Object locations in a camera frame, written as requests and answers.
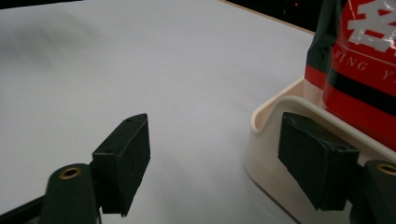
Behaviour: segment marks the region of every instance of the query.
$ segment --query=black stripe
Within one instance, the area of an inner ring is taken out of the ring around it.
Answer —
[[[396,117],[396,97],[345,77],[333,69],[327,75],[327,81],[338,91]]]

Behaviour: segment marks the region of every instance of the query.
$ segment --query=red packaging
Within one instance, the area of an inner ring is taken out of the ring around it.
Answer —
[[[304,97],[396,151],[396,1],[324,0]]]

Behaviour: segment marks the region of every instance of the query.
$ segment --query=white tray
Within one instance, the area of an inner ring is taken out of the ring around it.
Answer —
[[[396,162],[396,153],[373,138],[346,124],[303,98],[304,79],[300,78],[272,99],[260,105],[250,119],[250,136],[245,157],[247,172],[297,222],[303,224],[349,224],[351,204],[344,211],[317,211],[297,182],[277,158],[280,122],[283,112],[307,116],[359,148],[359,164],[368,160]]]

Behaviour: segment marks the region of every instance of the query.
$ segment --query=white table surface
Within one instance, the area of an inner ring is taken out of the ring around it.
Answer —
[[[0,10],[0,214],[148,114],[151,161],[110,223],[294,223],[243,158],[253,110],[304,75],[312,35],[216,0]]]

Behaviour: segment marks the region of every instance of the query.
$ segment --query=brass screw insert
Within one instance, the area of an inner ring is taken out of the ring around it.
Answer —
[[[69,167],[67,169],[64,169],[59,174],[59,178],[61,178],[61,179],[71,179],[73,177],[78,176],[79,174],[81,174],[81,168],[79,168],[79,167]]]
[[[378,164],[376,166],[376,169],[378,169],[379,171],[381,171],[387,175],[396,175],[396,167],[393,165]]]

